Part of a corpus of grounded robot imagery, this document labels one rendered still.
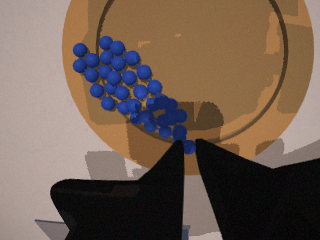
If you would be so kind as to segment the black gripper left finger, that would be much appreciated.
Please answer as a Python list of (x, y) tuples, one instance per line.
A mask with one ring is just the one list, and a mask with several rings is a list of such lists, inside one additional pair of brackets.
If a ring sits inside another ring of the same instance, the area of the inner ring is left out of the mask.
[(183, 240), (184, 185), (184, 145), (176, 140), (139, 180), (65, 179), (49, 193), (68, 229), (157, 232), (161, 240)]

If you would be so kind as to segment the blue cube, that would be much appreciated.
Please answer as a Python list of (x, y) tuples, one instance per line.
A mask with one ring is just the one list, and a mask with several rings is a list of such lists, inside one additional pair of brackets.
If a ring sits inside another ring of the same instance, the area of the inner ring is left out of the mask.
[(188, 231), (187, 229), (183, 229), (183, 237), (181, 237), (183, 240), (189, 240)]

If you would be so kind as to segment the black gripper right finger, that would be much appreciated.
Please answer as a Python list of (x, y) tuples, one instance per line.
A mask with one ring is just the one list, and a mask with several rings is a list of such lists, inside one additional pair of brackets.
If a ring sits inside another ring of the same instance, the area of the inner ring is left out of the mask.
[(289, 201), (320, 188), (320, 157), (268, 168), (201, 137), (195, 143), (223, 240), (271, 240)]

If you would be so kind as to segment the round tan bead board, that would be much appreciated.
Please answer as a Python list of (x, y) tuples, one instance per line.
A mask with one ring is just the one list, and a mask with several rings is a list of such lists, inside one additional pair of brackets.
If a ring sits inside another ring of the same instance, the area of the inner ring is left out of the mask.
[[(151, 79), (187, 113), (185, 139), (205, 139), (244, 159), (271, 147), (295, 119), (311, 83), (313, 29), (304, 0), (71, 0), (63, 25), (69, 92), (97, 136), (125, 159), (152, 169), (173, 144), (117, 107), (105, 111), (93, 83), (75, 72), (76, 44), (99, 40), (139, 53)], [(185, 140), (185, 141), (187, 141)]]

